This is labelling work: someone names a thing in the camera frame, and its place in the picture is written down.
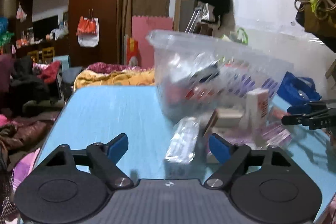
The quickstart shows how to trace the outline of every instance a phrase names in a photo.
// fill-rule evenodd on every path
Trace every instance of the yellow chair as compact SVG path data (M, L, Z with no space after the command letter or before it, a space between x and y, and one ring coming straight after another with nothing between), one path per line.
M51 63L53 58L55 57L55 48L49 47L42 49L42 62L46 64L46 62Z
M28 52L27 55L30 56L31 60L34 63L40 63L39 51L31 51L31 52Z

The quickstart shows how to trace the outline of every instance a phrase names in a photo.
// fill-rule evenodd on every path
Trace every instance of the clear plastic basket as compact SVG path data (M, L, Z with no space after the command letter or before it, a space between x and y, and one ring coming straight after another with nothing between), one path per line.
M255 88L269 89L272 99L285 73L293 69L292 63L248 46L204 35L154 30L147 40L155 50L155 82L160 106L174 121L195 116L218 104L228 106L238 102L244 106L245 93ZM193 79L192 70L184 81L172 80L176 72L183 71L185 64L196 66L200 55L203 63L207 58L209 64L211 59L218 61L216 66L220 64L220 72L202 83Z

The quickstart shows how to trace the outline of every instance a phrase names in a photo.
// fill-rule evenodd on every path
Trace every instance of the blue table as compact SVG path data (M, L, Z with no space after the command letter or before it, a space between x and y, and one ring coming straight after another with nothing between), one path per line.
M273 104L289 104L275 97ZM95 86L72 96L50 132L37 164L60 144L85 149L94 142L107 143L120 133L129 138L129 149L117 166L132 179L164 179L163 158L172 137L173 124L160 110L156 88L151 86ZM321 130L301 126L290 128L294 140L288 153L316 182L323 194L318 219L336 192L336 157L329 152L329 138ZM212 170L195 173L204 181Z

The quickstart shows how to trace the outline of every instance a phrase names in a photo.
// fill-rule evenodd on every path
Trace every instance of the checkered fabric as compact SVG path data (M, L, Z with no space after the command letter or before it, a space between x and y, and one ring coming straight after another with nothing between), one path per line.
M18 215L18 211L11 201L13 180L13 171L0 171L0 224L5 224L5 219L14 219Z

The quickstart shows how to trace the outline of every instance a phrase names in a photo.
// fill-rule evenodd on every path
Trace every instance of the yellow blanket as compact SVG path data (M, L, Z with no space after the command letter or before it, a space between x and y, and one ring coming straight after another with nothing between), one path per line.
M76 91L89 85L155 85L154 70L116 71L108 75L84 70L76 77L73 88Z

